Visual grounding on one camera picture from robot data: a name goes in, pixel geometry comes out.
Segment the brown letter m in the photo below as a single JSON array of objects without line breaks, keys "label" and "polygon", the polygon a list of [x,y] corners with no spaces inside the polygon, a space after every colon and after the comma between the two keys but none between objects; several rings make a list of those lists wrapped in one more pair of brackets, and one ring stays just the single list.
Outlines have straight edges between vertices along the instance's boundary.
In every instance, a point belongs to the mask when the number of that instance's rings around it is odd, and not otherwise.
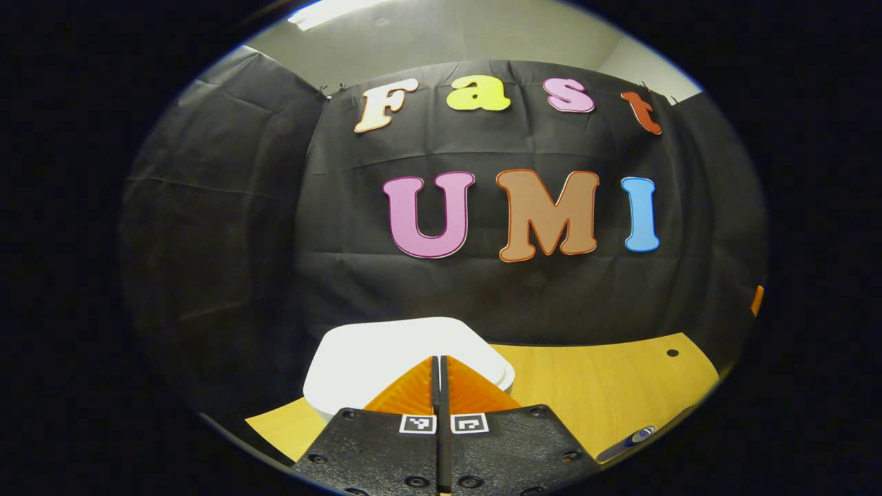
[{"label": "brown letter m", "polygon": [[577,170],[566,178],[557,203],[534,170],[500,172],[497,184],[508,193],[508,245],[499,252],[504,262],[533,258],[530,228],[545,255],[550,255],[564,234],[560,252],[567,255],[592,252],[594,239],[594,190],[600,179],[593,172]]}]

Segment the letter i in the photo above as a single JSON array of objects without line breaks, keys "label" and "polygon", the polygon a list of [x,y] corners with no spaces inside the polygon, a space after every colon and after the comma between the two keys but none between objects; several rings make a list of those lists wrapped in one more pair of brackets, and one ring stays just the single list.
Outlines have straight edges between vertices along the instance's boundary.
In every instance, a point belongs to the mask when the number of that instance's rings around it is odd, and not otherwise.
[{"label": "letter i", "polygon": [[632,252],[651,252],[659,247],[653,217],[655,183],[643,177],[626,177],[622,179],[622,189],[628,192],[631,202],[631,235],[624,241],[624,247]]}]

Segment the pink letter u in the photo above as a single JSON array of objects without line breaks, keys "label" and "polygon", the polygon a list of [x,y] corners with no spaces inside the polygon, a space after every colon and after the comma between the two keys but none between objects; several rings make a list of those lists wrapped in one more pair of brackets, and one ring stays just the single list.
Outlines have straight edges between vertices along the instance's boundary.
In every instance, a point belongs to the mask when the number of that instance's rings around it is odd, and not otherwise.
[{"label": "pink letter u", "polygon": [[383,192],[389,197],[393,242],[404,253],[421,259],[453,255],[466,242],[466,190],[474,183],[475,175],[469,172],[446,172],[435,178],[435,185],[444,190],[446,215],[445,231],[436,237],[424,236],[416,221],[416,193],[422,190],[422,179],[399,177],[384,184]]}]

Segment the wrinkled black sheet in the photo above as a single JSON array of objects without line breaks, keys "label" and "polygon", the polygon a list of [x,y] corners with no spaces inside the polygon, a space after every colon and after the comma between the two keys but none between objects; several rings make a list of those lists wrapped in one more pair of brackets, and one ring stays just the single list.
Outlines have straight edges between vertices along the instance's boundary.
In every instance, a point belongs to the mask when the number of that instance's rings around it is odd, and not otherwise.
[{"label": "wrinkled black sheet", "polygon": [[[471,74],[503,80],[510,108],[450,109],[451,82]],[[420,87],[392,123],[356,134],[364,90],[410,77]],[[542,89],[550,77],[581,82],[594,111],[553,109]],[[638,125],[626,91],[652,104],[661,136]],[[518,168],[536,170],[555,198],[574,170],[599,176],[594,252],[499,259],[508,203],[495,178]],[[444,259],[406,255],[392,241],[383,183],[425,181],[419,222],[431,236],[445,222],[434,178],[453,170],[476,177],[467,241]],[[628,176],[656,185],[653,252],[624,247]],[[490,342],[539,345],[684,332],[725,371],[766,271],[757,178],[706,95],[672,107],[621,79],[527,62],[415,68],[327,101],[242,47],[181,93],[146,140],[120,236],[148,354],[194,408],[283,462],[242,419],[302,395],[332,327],[443,315]]]},{"label": "wrinkled black sheet", "polygon": [[280,310],[295,279],[303,159],[326,101],[317,91],[235,50],[169,105],[124,190],[136,329],[172,386],[212,416],[261,413],[302,386],[311,353],[298,316]]},{"label": "wrinkled black sheet", "polygon": [[[501,79],[510,107],[449,108],[452,81],[471,74]],[[595,109],[552,108],[542,89],[552,77],[582,83]],[[407,78],[420,86],[401,110],[387,111],[392,123],[355,133],[362,93]],[[653,106],[661,135],[638,124],[620,96],[628,91]],[[495,178],[507,169],[534,169],[555,199],[574,170],[597,174],[596,250],[501,261],[508,203]],[[419,225],[434,236],[445,226],[435,176],[457,170],[476,178],[465,244],[444,259],[401,252],[383,184],[422,178]],[[652,252],[624,247],[631,213],[620,181],[629,176],[655,182],[661,245]],[[318,339],[348,323],[444,315],[489,342],[590,345],[684,332],[722,369],[751,326],[766,269],[760,195],[745,151],[704,95],[672,107],[621,79],[532,62],[438,64],[378,78],[334,96],[310,145],[295,221],[307,331]]]}]

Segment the orange object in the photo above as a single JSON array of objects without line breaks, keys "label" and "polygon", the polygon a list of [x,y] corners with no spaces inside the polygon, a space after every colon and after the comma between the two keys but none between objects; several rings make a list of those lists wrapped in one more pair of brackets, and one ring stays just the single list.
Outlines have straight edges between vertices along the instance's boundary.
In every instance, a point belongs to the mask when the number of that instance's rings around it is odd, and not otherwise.
[{"label": "orange object", "polygon": [[766,290],[762,286],[757,286],[757,292],[753,295],[753,303],[751,304],[751,312],[754,317],[759,315],[759,306],[763,303],[763,294],[765,293]]},{"label": "orange object", "polygon": [[451,415],[520,408],[496,384],[454,357],[447,357],[447,378]]},{"label": "orange object", "polygon": [[432,357],[397,378],[364,409],[398,415],[432,415]]}]

